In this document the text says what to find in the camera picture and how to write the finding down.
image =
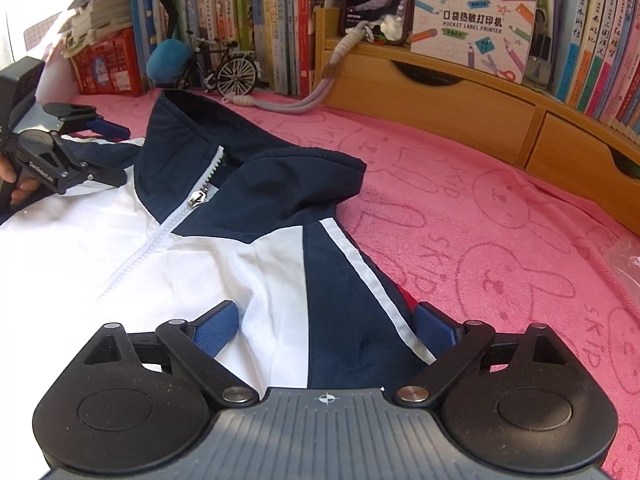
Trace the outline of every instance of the wooden desk organizer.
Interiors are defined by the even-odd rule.
[[[339,17],[339,9],[316,12],[316,83],[340,40]],[[640,180],[614,161],[640,166],[640,146],[542,92],[408,47],[361,43],[342,60],[324,102],[495,156],[593,200],[640,234]]]

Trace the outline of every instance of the gray ribbed panel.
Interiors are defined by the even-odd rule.
[[[337,398],[321,402],[327,393]],[[47,476],[47,480],[81,478],[86,477],[62,471]],[[446,439],[431,414],[392,405],[379,390],[275,388],[257,406],[223,412],[188,455],[130,480],[507,478],[524,477],[473,462]],[[560,478],[608,477],[590,468]]]

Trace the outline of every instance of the metal zipper slider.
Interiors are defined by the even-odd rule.
[[[187,200],[187,204],[189,205],[189,207],[195,209],[200,204],[203,204],[206,199],[207,199],[206,191],[199,189],[193,192],[190,199]]]

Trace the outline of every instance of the zipper teeth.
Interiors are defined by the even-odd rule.
[[[139,248],[124,264],[122,264],[105,282],[105,284],[101,287],[102,291],[98,293],[95,297],[94,302],[100,301],[107,294],[109,294],[118,284],[126,277],[126,275],[131,272],[142,260],[144,260],[149,254],[151,254],[156,247],[160,244],[160,242],[167,236],[171,231],[173,231],[178,225],[180,225],[187,216],[189,216],[199,205],[190,206],[189,200],[191,195],[193,195],[196,191],[203,191],[207,197],[204,202],[207,202],[211,196],[209,196],[209,188],[207,188],[207,182],[216,173],[220,162],[222,161],[222,156],[224,155],[224,149],[222,146],[218,147],[218,151],[211,161],[209,167],[206,169],[205,173],[198,179],[196,184],[191,188],[188,197],[178,206],[177,209],[172,212],[167,219],[162,222],[155,232],[148,238],[147,242]]]

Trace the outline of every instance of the blue ball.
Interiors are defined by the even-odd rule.
[[[156,84],[171,84],[191,56],[191,48],[174,38],[160,43],[146,62],[146,75]]]

